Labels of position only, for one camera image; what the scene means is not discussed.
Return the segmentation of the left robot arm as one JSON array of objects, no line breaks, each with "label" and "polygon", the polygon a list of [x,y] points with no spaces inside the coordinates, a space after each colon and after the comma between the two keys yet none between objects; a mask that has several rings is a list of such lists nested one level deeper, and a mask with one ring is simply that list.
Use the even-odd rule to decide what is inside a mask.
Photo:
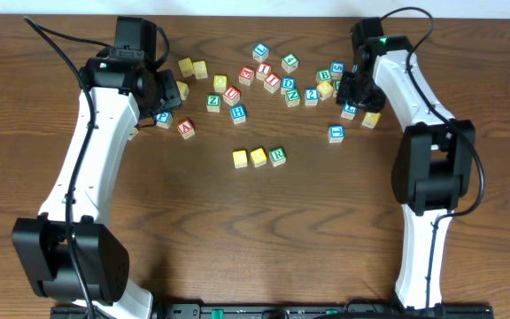
[{"label": "left robot arm", "polygon": [[110,232],[112,191],[127,142],[143,119],[181,106],[164,30],[118,17],[113,44],[74,67],[79,112],[66,157],[35,218],[19,218],[12,244],[35,295],[80,318],[149,318],[153,295],[129,277],[127,249]]}]

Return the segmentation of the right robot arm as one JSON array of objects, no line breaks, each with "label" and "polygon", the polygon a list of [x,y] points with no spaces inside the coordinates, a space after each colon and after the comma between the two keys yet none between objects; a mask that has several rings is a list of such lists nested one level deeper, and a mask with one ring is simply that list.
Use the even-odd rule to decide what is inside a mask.
[{"label": "right robot arm", "polygon": [[484,177],[475,127],[457,120],[438,101],[417,64],[416,46],[387,36],[383,18],[364,18],[351,29],[353,68],[344,72],[336,101],[378,114],[390,105],[403,130],[391,187],[404,214],[401,267],[394,295],[405,313],[442,315],[440,274],[447,229],[468,192],[471,169]]}]

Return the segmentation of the yellow C block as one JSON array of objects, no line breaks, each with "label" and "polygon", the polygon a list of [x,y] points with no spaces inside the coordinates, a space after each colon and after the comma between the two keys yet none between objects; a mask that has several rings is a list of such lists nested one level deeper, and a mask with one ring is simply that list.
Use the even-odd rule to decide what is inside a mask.
[{"label": "yellow C block", "polygon": [[246,150],[234,151],[232,153],[235,168],[248,166],[248,156]]}]

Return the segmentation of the green R block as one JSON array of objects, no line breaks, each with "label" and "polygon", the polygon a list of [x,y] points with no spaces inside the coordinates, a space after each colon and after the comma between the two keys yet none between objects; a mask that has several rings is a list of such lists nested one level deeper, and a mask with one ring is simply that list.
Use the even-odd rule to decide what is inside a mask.
[{"label": "green R block", "polygon": [[287,156],[282,147],[277,147],[269,152],[269,159],[272,165],[277,167],[287,161]]}]

